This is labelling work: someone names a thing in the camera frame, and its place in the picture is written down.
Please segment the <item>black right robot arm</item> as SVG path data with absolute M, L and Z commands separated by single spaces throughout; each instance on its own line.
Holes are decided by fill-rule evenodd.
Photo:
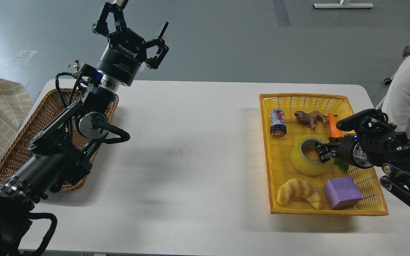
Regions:
M 330 137 L 328 143 L 315 143 L 321 162 L 331 158 L 345 164 L 368 169 L 381 167 L 383 188 L 410 207 L 410 139 L 397 132 L 396 124 L 379 109 L 366 109 L 337 122 L 343 137 Z

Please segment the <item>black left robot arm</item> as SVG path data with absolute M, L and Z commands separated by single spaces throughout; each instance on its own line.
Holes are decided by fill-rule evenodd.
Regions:
M 28 146 L 32 157 L 0 185 L 0 256 L 19 256 L 21 239 L 33 220 L 51 224 L 39 248 L 40 256 L 52 239 L 57 217 L 34 213 L 36 203 L 56 193 L 63 185 L 75 185 L 93 166 L 91 157 L 101 144 L 119 144 L 130 134 L 109 123 L 105 111 L 116 100 L 119 86 L 130 86 L 143 63 L 157 69 L 169 51 L 163 35 L 146 41 L 127 27 L 123 10 L 126 0 L 106 2 L 94 34 L 107 38 L 107 47 L 96 67 L 75 61 L 73 73 L 59 73 L 55 86 L 63 111 L 34 136 Z

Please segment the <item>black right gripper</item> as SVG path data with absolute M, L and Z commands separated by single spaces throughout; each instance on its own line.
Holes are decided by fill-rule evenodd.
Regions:
M 343 137 L 329 137 L 329 143 L 315 142 L 315 149 L 321 162 L 334 161 L 335 158 L 344 163 L 356 166 L 354 150 L 357 145 L 355 134 L 347 134 Z

